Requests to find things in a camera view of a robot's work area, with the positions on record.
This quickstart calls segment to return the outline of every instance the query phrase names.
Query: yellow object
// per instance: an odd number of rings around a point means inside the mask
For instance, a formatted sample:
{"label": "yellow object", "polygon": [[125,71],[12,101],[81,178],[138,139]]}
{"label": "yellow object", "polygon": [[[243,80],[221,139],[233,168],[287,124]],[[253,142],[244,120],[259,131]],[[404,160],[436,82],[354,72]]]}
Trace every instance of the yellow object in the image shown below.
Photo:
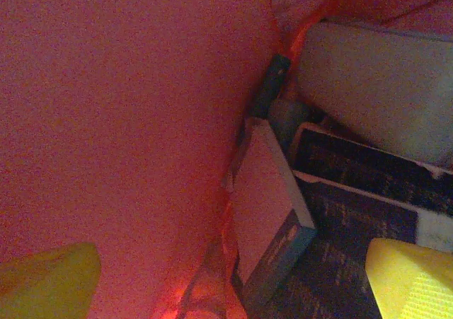
{"label": "yellow object", "polygon": [[373,239],[365,269],[383,319],[452,319],[453,255]]}
{"label": "yellow object", "polygon": [[86,318],[101,264],[77,243],[0,265],[0,318]]}

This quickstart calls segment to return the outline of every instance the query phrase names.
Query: red fabric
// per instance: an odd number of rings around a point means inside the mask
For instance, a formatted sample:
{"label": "red fabric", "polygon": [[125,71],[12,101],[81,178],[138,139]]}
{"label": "red fabric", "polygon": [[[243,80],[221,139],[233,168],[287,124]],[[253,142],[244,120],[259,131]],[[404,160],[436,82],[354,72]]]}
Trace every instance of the red fabric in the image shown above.
{"label": "red fabric", "polygon": [[392,29],[453,35],[453,0],[437,0],[404,16],[385,22]]}
{"label": "red fabric", "polygon": [[241,113],[272,56],[268,1],[0,9],[0,259],[92,241],[89,318],[149,318],[217,230]]}

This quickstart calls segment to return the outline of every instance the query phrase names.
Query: box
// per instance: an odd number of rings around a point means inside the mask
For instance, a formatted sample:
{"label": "box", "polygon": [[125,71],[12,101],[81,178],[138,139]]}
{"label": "box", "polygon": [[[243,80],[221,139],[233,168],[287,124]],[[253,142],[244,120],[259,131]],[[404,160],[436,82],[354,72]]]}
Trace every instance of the box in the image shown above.
{"label": "box", "polygon": [[234,288],[250,318],[259,317],[316,234],[304,198],[265,120],[254,120],[234,176],[231,203],[239,260]]}
{"label": "box", "polygon": [[346,21],[308,30],[298,91],[380,148],[453,158],[453,39]]}

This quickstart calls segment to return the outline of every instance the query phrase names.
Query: book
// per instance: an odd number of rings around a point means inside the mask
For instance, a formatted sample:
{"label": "book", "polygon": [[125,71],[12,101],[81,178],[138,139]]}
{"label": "book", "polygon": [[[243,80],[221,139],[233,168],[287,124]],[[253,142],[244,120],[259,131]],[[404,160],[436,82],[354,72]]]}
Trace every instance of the book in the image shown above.
{"label": "book", "polygon": [[255,318],[316,235],[301,191],[265,120],[253,119],[231,203],[239,250],[233,285],[248,316]]}
{"label": "book", "polygon": [[297,88],[379,148],[448,165],[452,62],[451,36],[326,21],[306,34]]}
{"label": "book", "polygon": [[381,318],[365,273],[369,244],[392,238],[452,252],[452,174],[311,125],[296,143],[293,173],[318,235],[261,317]]}

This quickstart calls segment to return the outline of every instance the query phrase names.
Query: tent wall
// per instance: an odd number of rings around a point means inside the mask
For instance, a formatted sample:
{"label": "tent wall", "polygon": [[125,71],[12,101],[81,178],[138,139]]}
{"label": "tent wall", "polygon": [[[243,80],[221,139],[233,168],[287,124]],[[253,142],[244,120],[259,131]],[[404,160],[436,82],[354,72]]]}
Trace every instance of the tent wall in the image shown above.
{"label": "tent wall", "polygon": [[268,0],[1,12],[0,260],[93,241],[90,318],[149,318],[216,230],[241,112],[272,55]]}
{"label": "tent wall", "polygon": [[[273,0],[273,10],[279,20],[280,27],[285,33],[288,33],[293,31],[303,17],[308,16],[323,1]],[[444,19],[450,16],[446,15],[446,9],[449,14],[452,13],[451,3],[448,3],[449,0],[439,3],[439,5],[430,6],[429,13],[422,13],[417,16],[411,15],[411,17],[408,17],[407,23],[401,22],[405,20],[406,13],[432,1],[436,0],[340,0],[336,14],[350,18],[360,18],[371,23],[393,21],[393,19],[400,16],[398,23],[411,30],[440,30],[442,33],[453,34],[451,20]],[[417,20],[417,22],[409,23],[413,19]]]}

